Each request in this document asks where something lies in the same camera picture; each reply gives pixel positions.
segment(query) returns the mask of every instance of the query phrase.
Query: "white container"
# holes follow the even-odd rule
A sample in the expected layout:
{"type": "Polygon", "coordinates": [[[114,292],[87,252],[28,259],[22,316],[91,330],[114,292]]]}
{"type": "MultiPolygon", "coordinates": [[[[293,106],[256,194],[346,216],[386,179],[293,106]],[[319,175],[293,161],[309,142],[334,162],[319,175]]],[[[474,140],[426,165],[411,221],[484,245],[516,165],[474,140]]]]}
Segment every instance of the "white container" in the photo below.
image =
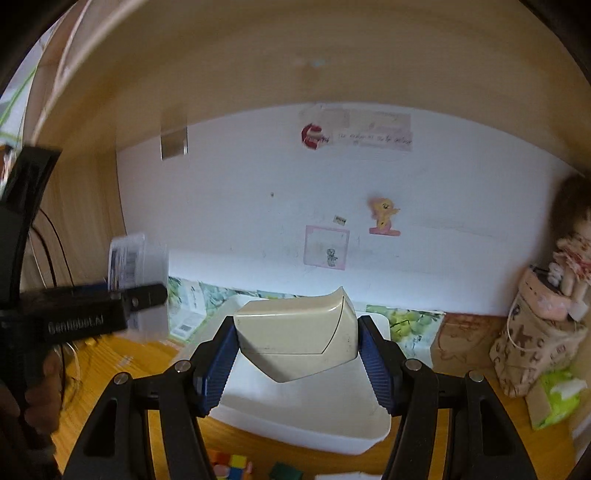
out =
{"type": "MultiPolygon", "coordinates": [[[[251,300],[229,298],[203,325],[195,343],[174,359],[190,358],[197,345],[211,340],[228,315],[251,300]]],[[[388,319],[370,315],[382,336],[390,339],[388,319]]],[[[228,378],[214,419],[263,437],[325,452],[359,455],[390,432],[391,417],[378,405],[361,358],[310,377],[276,383],[240,352],[228,378]]]]}

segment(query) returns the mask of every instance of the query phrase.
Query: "white wall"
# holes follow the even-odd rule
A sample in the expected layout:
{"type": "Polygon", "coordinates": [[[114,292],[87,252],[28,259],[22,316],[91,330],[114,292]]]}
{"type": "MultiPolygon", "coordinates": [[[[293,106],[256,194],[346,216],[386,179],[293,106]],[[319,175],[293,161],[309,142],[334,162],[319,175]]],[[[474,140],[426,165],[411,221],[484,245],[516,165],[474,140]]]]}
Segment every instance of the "white wall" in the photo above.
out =
{"type": "Polygon", "coordinates": [[[368,303],[505,314],[522,269],[549,253],[548,210],[572,169],[511,135],[447,115],[412,115],[411,153],[306,149],[304,105],[189,126],[189,155],[160,139],[118,153],[128,233],[171,249],[170,273],[228,287],[318,295],[343,285],[368,303]],[[398,238],[370,235],[367,201],[391,198],[398,238]],[[344,271],[303,264],[306,225],[350,230],[344,271]]]}

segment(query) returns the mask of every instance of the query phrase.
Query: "black cable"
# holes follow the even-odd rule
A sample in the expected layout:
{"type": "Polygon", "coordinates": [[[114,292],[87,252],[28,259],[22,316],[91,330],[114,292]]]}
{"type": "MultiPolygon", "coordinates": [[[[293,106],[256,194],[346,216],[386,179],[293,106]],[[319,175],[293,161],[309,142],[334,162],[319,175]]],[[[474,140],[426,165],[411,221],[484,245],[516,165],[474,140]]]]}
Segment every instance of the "black cable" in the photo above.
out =
{"type": "MultiPolygon", "coordinates": [[[[39,230],[37,230],[37,228],[34,225],[31,225],[31,230],[33,230],[33,232],[35,232],[35,234],[39,238],[39,241],[41,242],[41,246],[43,247],[43,250],[45,250],[45,256],[47,258],[47,263],[49,264],[49,271],[51,272],[51,281],[53,282],[53,286],[57,287],[56,271],[53,270],[53,262],[51,261],[51,255],[49,253],[49,248],[47,248],[47,243],[45,242],[43,235],[39,232],[39,230]]],[[[61,352],[61,393],[60,393],[60,395],[61,395],[61,406],[63,407],[64,406],[64,396],[66,395],[66,358],[64,356],[64,346],[63,345],[60,345],[60,352],[61,352]]]]}
{"type": "Polygon", "coordinates": [[[66,268],[68,269],[68,275],[70,276],[70,282],[72,282],[72,287],[74,286],[74,279],[72,277],[72,271],[70,270],[70,266],[68,264],[68,259],[66,257],[66,251],[64,250],[64,246],[61,243],[61,239],[60,239],[60,235],[59,233],[57,233],[57,229],[56,226],[53,225],[53,222],[51,221],[51,219],[49,218],[49,215],[46,214],[43,209],[39,208],[39,211],[45,216],[45,218],[47,219],[47,221],[49,222],[49,224],[51,225],[51,228],[53,228],[53,233],[56,234],[56,238],[58,243],[60,244],[60,248],[61,248],[61,254],[64,256],[64,262],[66,262],[66,268]]]}
{"type": "Polygon", "coordinates": [[[39,238],[39,240],[41,242],[41,246],[43,247],[43,250],[45,250],[45,255],[47,257],[47,263],[49,264],[49,272],[51,273],[51,281],[53,282],[53,286],[57,287],[56,271],[53,270],[53,263],[51,262],[51,255],[49,254],[49,249],[47,248],[47,243],[45,242],[45,239],[43,238],[42,234],[39,233],[39,230],[37,230],[37,228],[34,225],[31,226],[31,230],[33,230],[33,232],[35,232],[35,235],[37,235],[37,237],[39,238]]]}

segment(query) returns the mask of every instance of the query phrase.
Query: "tissue box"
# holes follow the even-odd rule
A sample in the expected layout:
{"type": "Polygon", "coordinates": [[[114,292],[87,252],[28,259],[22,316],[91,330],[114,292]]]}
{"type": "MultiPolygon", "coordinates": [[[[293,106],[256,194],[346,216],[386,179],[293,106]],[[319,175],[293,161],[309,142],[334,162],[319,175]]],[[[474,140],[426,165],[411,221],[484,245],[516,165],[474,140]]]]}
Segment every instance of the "tissue box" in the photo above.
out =
{"type": "Polygon", "coordinates": [[[560,392],[552,392],[555,385],[573,380],[568,370],[542,375],[525,397],[530,412],[531,426],[541,430],[568,417],[579,406],[579,394],[567,399],[560,392]]]}

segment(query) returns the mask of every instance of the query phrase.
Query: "green block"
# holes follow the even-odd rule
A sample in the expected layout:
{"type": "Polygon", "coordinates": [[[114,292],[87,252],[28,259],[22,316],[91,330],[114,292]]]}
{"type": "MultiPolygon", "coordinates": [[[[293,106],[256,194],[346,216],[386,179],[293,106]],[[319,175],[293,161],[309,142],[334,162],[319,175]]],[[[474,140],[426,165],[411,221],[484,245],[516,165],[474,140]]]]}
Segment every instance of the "green block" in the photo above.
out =
{"type": "Polygon", "coordinates": [[[293,468],[291,465],[286,463],[277,462],[273,465],[271,473],[269,473],[269,479],[271,480],[301,480],[304,472],[300,472],[298,469],[293,468]]]}

